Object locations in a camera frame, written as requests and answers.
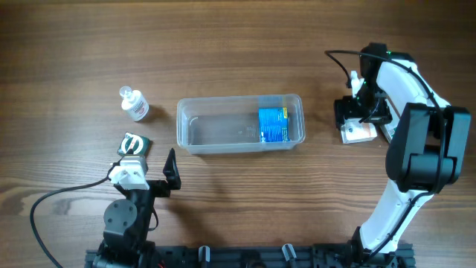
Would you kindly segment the white Hansaplast plaster box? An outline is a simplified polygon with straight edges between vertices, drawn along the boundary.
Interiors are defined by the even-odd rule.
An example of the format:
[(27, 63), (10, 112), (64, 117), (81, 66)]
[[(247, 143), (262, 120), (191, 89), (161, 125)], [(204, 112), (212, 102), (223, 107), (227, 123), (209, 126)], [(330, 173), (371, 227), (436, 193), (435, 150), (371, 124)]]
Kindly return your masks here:
[(341, 127), (341, 138), (344, 144), (372, 141), (377, 137), (373, 124), (350, 121)]

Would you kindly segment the white calamine lotion bottle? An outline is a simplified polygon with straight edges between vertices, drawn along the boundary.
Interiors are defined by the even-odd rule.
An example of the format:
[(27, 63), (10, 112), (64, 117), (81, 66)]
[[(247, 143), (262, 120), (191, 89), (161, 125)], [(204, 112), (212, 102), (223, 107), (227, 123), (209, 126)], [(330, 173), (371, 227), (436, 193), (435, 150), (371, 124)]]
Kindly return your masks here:
[(121, 109), (133, 121), (140, 121), (147, 115), (149, 104), (139, 90), (134, 90), (130, 86), (122, 86), (119, 94), (122, 97)]

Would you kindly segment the blue Vicks lozenge box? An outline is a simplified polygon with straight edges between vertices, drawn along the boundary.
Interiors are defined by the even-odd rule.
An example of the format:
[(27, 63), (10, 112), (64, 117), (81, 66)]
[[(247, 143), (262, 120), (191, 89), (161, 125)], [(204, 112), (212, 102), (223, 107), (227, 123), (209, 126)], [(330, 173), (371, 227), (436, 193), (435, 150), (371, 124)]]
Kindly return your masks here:
[(290, 141), (288, 109), (286, 107), (259, 108), (258, 118), (262, 143)]

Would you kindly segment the white green Panadol box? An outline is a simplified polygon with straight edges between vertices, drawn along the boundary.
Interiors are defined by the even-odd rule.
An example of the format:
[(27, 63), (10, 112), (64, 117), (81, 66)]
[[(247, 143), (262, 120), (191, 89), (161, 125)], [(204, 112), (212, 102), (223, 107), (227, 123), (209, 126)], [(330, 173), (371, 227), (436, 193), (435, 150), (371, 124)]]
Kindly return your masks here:
[(388, 124), (381, 125), (380, 129), (381, 129), (382, 133), (384, 134), (385, 138), (387, 139), (388, 143), (391, 143), (391, 141), (393, 139), (393, 136), (396, 132), (396, 128), (398, 127), (399, 115), (395, 111), (391, 102), (388, 99), (386, 99), (385, 102), (386, 102), (386, 104), (387, 104), (387, 106), (390, 110), (390, 114), (392, 116), (392, 121)]

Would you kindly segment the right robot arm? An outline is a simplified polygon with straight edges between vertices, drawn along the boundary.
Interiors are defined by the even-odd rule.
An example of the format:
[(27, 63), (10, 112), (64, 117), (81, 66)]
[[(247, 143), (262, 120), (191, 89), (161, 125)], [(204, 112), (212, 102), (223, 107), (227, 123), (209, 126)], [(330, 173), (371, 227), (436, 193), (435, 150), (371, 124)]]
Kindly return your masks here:
[(345, 73), (352, 93), (334, 103), (336, 127), (343, 136), (364, 124), (396, 128), (385, 159), (384, 193), (340, 260), (347, 267), (403, 267), (399, 239), (418, 210), (458, 180), (472, 117), (431, 89), (410, 54), (371, 42), (356, 56), (360, 70)]

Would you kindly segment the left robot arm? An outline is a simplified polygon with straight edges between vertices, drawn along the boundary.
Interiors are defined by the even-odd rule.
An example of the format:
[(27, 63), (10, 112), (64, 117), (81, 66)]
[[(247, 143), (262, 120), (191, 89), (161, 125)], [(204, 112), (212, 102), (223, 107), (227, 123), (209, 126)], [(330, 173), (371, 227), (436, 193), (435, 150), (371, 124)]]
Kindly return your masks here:
[(156, 218), (154, 202), (168, 198), (181, 188), (176, 153), (170, 149), (164, 164), (164, 180), (147, 180), (147, 161), (143, 155), (126, 154), (112, 164), (107, 179), (124, 195), (105, 210), (103, 241), (97, 251), (85, 258), (86, 267), (165, 267), (155, 243), (147, 240), (151, 218)]

